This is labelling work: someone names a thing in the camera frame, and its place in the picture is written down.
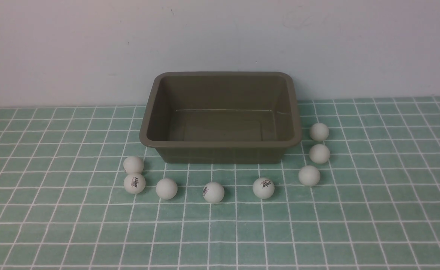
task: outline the olive green plastic tub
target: olive green plastic tub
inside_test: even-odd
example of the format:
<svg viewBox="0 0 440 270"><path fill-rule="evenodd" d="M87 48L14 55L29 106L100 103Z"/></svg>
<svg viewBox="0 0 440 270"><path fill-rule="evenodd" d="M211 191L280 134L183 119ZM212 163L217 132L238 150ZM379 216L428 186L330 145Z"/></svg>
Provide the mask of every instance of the olive green plastic tub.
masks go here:
<svg viewBox="0 0 440 270"><path fill-rule="evenodd" d="M302 139L292 78L164 73L153 82L139 137L167 163L279 163Z"/></svg>

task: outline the green tiled surface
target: green tiled surface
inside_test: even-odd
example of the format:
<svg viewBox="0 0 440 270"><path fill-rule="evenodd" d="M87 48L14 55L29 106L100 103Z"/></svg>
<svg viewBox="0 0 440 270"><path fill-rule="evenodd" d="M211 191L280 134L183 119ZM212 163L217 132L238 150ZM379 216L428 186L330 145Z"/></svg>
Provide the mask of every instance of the green tiled surface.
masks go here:
<svg viewBox="0 0 440 270"><path fill-rule="evenodd" d="M440 97L299 102L281 164L165 164L138 142L143 106L0 109L0 269L440 269ZM308 129L330 127L318 186ZM146 189L126 193L124 157ZM275 195L251 191L269 177ZM177 196L159 200L170 177ZM221 204L203 185L225 186Z"/></svg>

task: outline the wall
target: wall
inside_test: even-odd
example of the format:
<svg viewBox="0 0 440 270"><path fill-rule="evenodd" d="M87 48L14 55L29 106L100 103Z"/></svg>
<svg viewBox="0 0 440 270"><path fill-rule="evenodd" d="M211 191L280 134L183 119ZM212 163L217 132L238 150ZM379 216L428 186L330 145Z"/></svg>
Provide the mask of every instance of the wall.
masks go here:
<svg viewBox="0 0 440 270"><path fill-rule="evenodd" d="M144 104L167 71L299 99L440 95L440 0L0 0L0 106Z"/></svg>

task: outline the white ping pong ball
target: white ping pong ball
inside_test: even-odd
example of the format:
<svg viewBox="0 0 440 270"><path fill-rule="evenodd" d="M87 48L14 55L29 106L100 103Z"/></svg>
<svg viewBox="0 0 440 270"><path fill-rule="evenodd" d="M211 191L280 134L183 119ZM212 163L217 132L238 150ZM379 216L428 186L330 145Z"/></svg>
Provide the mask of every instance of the white ping pong ball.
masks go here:
<svg viewBox="0 0 440 270"><path fill-rule="evenodd" d="M143 171L143 160L140 157L127 157L124 160L124 170L126 173L141 173Z"/></svg>
<svg viewBox="0 0 440 270"><path fill-rule="evenodd" d="M170 178L164 178L157 183L155 191L160 198L164 200L170 200L177 194L178 186L174 180Z"/></svg>
<svg viewBox="0 0 440 270"><path fill-rule="evenodd" d="M328 134L328 127L323 123L316 123L310 128L310 137L314 141L324 141L328 138Z"/></svg>
<svg viewBox="0 0 440 270"><path fill-rule="evenodd" d="M324 164L330 159L330 150L322 144L313 145L310 149L309 156L316 164Z"/></svg>
<svg viewBox="0 0 440 270"><path fill-rule="evenodd" d="M145 178L140 173L132 173L124 179L124 188L130 194L138 194L145 188Z"/></svg>
<svg viewBox="0 0 440 270"><path fill-rule="evenodd" d="M217 182L210 182L203 187L203 198L209 203L219 203L223 200L225 189Z"/></svg>
<svg viewBox="0 0 440 270"><path fill-rule="evenodd" d="M298 179L304 186L315 186L320 181L320 171L311 165L304 166L298 172Z"/></svg>
<svg viewBox="0 0 440 270"><path fill-rule="evenodd" d="M275 192L275 186L273 185L273 182L266 177L261 177L255 180L252 188L255 196L259 197L262 200L270 198Z"/></svg>

